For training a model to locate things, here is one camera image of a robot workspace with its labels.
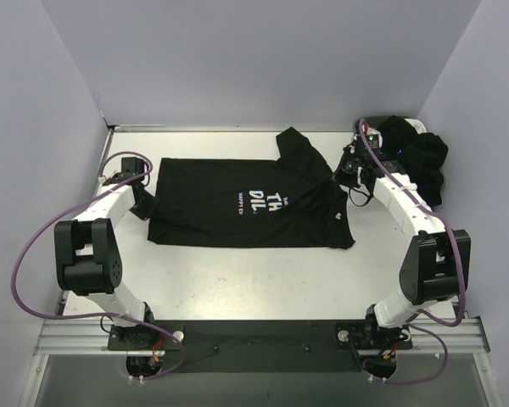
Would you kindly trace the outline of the dark grey plastic basket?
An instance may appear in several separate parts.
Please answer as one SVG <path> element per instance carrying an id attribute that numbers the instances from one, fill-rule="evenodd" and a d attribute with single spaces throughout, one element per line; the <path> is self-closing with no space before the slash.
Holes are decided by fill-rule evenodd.
<path id="1" fill-rule="evenodd" d="M 378 171 L 376 172 L 377 178 L 380 176 L 385 176 L 387 173 L 390 173 L 392 176 L 397 175 L 408 176 L 404 168 L 396 160 L 387 159 L 383 152 L 381 151 L 381 147 L 383 146 L 383 138 L 381 133 L 378 131 L 378 126 L 388 117 L 389 116 L 376 116 L 374 118 L 369 119 L 358 119 L 353 124 L 353 132 L 355 135 L 361 137 L 368 153 L 372 156 L 372 159 L 378 166 Z M 349 189 L 355 192 L 359 191 L 359 188 L 349 188 Z M 364 194 L 367 200 L 371 200 L 373 198 L 373 191 L 374 188 L 367 189 L 367 192 Z"/>

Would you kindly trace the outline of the black t shirt pile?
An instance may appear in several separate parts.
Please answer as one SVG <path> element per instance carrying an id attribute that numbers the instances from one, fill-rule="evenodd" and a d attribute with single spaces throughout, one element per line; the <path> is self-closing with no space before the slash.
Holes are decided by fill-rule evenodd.
<path id="1" fill-rule="evenodd" d="M 384 120 L 378 131 L 383 138 L 381 151 L 385 157 L 396 160 L 404 168 L 430 207 L 440 206 L 445 184 L 442 167 L 449 152 L 447 144 L 432 132 L 418 133 L 406 119 L 395 115 Z"/>

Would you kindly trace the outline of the black printed t shirt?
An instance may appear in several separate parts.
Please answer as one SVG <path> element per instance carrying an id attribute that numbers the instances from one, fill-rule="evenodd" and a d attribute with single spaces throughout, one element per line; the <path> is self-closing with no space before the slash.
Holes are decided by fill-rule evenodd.
<path id="1" fill-rule="evenodd" d="M 351 248 L 348 194 L 309 139 L 288 128 L 279 157 L 163 158 L 148 240 L 214 248 Z"/>

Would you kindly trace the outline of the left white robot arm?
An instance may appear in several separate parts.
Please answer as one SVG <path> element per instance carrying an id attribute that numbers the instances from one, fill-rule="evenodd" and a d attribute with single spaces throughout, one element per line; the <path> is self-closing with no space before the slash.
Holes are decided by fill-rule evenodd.
<path id="1" fill-rule="evenodd" d="M 128 212 L 145 221 L 156 210 L 157 199 L 145 184 L 153 166 L 137 153 L 120 157 L 120 170 L 102 183 L 102 197 L 73 220 L 55 225 L 57 281 L 61 289 L 90 299 L 108 314 L 112 336 L 144 349 L 156 341 L 157 328 L 149 306 L 122 281 L 115 227 Z"/>

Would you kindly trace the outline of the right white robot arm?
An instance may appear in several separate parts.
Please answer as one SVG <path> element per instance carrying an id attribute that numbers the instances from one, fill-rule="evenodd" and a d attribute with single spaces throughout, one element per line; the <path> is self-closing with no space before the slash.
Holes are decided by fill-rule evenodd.
<path id="1" fill-rule="evenodd" d="M 356 124 L 334 174 L 349 189 L 364 187 L 392 215 L 410 243 L 399 286 L 366 312 L 371 330 L 387 332 L 425 315 L 442 326 L 458 326 L 466 311 L 471 238 L 454 230 L 421 197 L 417 184 L 380 151 L 382 138 L 364 121 Z"/>

